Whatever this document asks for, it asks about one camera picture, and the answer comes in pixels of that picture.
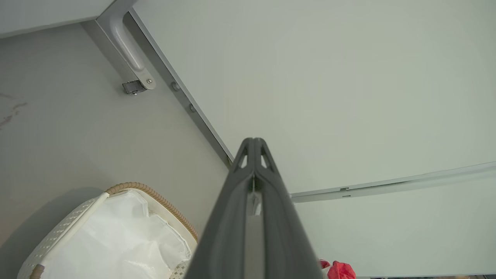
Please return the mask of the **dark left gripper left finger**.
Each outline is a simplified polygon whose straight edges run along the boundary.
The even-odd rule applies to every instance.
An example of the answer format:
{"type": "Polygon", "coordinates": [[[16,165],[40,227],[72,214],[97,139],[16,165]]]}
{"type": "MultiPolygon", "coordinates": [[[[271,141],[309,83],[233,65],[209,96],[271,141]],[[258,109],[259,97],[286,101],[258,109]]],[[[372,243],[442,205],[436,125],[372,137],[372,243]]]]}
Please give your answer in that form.
{"type": "Polygon", "coordinates": [[[254,174],[254,142],[253,138],[246,138],[241,143],[188,266],[186,279],[244,277],[246,204],[254,174]]]}

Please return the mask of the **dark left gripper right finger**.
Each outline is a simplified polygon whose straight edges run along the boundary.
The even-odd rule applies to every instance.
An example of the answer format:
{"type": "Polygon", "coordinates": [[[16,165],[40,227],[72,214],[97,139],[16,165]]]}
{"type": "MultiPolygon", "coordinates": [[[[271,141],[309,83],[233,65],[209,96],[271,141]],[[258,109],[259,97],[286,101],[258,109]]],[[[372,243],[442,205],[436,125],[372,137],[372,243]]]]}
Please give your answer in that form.
{"type": "Polygon", "coordinates": [[[266,279],[320,279],[320,264],[267,143],[255,138],[254,186],[262,196],[266,279]]]}

